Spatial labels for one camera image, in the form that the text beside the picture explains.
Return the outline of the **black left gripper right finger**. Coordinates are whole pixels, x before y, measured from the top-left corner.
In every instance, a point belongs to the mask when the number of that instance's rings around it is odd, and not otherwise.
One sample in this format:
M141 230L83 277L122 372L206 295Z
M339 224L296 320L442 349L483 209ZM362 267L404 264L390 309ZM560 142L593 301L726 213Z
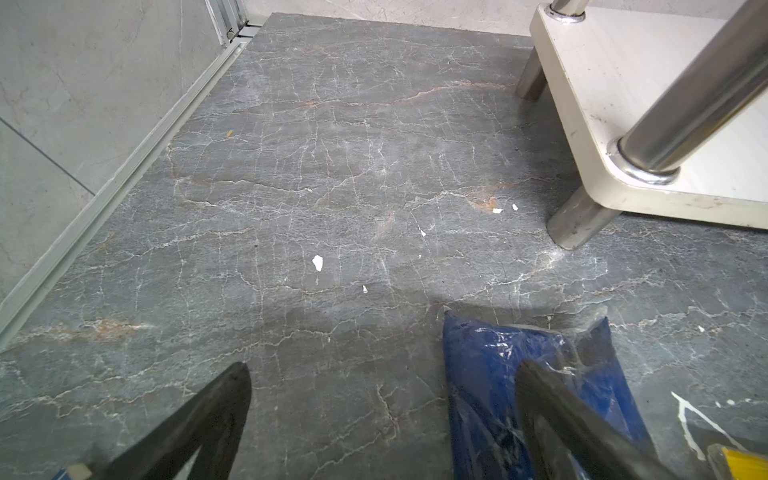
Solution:
M518 418L536 479L552 469L537 432L542 423L592 479L674 479L676 475L639 449L572 393L554 372L532 360L517 369Z

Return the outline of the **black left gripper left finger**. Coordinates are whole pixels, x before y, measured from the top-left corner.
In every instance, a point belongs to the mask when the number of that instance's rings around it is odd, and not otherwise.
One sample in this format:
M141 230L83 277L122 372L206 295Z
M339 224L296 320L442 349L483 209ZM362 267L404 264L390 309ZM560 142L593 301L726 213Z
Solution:
M252 398L248 366L235 362L141 441L94 474L96 479L227 479Z

